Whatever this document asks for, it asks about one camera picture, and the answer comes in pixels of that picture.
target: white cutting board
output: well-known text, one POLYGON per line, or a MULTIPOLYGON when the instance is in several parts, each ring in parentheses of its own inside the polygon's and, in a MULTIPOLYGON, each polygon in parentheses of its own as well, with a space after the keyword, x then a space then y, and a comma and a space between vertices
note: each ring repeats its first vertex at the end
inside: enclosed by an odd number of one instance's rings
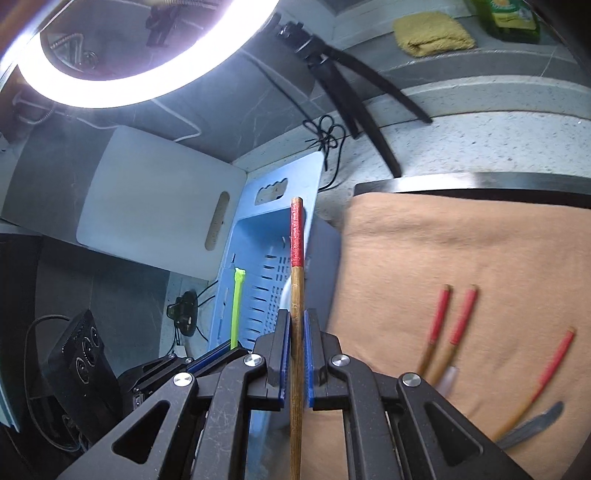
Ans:
POLYGON ((118 127, 90 184, 76 238, 110 255, 212 280, 245 183, 246 172, 217 158, 118 127), (222 192, 228 206, 216 222, 215 244, 206 248, 222 192))

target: tan cloth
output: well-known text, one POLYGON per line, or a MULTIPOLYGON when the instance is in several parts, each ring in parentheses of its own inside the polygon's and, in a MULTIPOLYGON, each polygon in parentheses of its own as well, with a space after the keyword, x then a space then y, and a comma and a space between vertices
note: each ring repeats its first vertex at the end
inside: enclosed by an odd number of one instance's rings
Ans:
POLYGON ((394 36, 400 48, 414 57, 476 45, 460 22, 442 12, 421 12, 399 18, 394 21, 394 36))
MULTIPOLYGON (((454 287, 443 342, 480 287, 449 400, 492 434, 537 385, 568 326, 577 337, 530 417, 560 419, 511 450, 558 480, 591 430, 591 212, 560 206, 370 193, 352 200, 329 331, 345 353, 398 376, 417 368, 442 284, 454 287)), ((304 418, 304 480, 347 478, 340 412, 304 418)))

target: green bottle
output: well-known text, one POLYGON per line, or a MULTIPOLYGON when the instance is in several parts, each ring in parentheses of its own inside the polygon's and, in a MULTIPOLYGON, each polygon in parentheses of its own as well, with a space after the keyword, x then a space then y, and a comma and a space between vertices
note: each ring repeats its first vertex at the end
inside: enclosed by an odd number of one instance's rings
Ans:
POLYGON ((539 43, 540 23, 522 0, 470 0, 482 27, 504 41, 539 43))

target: wooden stick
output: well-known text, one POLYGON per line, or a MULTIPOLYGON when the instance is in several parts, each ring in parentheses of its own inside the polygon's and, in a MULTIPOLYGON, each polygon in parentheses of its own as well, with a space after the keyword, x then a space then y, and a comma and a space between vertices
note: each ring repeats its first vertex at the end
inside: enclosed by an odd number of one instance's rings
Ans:
POLYGON ((291 201, 290 478, 300 480, 304 413, 304 219, 303 201, 291 201))
POLYGON ((457 321, 456 330, 453 332, 452 338, 449 340, 449 346, 445 352, 443 362, 439 364, 439 366, 435 369, 431 380, 429 383, 434 387, 437 386, 447 367, 449 367, 455 357, 457 350, 460 346, 460 342, 462 341, 462 337, 464 337, 464 332, 466 331, 466 327, 468 326, 468 321, 472 316, 472 312, 474 310, 474 304, 476 303, 476 298, 478 297, 478 287, 476 285, 471 286, 470 290, 466 292, 466 297, 464 299, 464 305, 462 307, 462 314, 460 315, 460 319, 457 321))
POLYGON ((423 353, 421 364, 418 366, 417 370, 417 373, 421 377, 424 376, 425 372, 427 371, 427 368, 429 368, 429 364, 431 363, 431 359, 433 358, 433 354, 435 353, 437 341, 439 340, 439 334, 441 333, 441 327, 443 327, 443 321, 445 320, 447 306, 449 305, 449 297, 451 295, 451 292, 452 288, 449 285, 444 285, 441 289, 441 293, 439 295, 439 303, 437 304, 437 311, 435 312, 435 318, 433 319, 433 324, 431 325, 429 343, 427 344, 427 349, 423 353))
POLYGON ((562 363, 566 352, 569 350, 570 344, 573 342, 574 336, 576 335, 576 329, 570 327, 560 345, 556 349, 552 360, 546 366, 540 379, 538 380, 537 388, 534 390, 533 394, 524 401, 519 408, 515 411, 515 413, 503 424, 503 426, 496 431, 496 433, 491 437, 493 442, 496 442, 500 438, 502 438, 507 432, 513 430, 517 424, 521 421, 521 419, 527 414, 530 408, 534 405, 535 401, 538 400, 546 386, 554 377, 554 374, 558 370, 558 367, 562 363))

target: knife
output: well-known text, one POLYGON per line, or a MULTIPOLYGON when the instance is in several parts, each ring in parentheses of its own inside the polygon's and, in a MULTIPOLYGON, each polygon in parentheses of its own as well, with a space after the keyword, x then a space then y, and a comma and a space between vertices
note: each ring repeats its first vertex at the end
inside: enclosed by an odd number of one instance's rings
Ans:
POLYGON ((550 427, 564 410, 564 403, 559 401, 537 417, 523 422, 497 441, 496 445, 502 450, 514 447, 550 427))

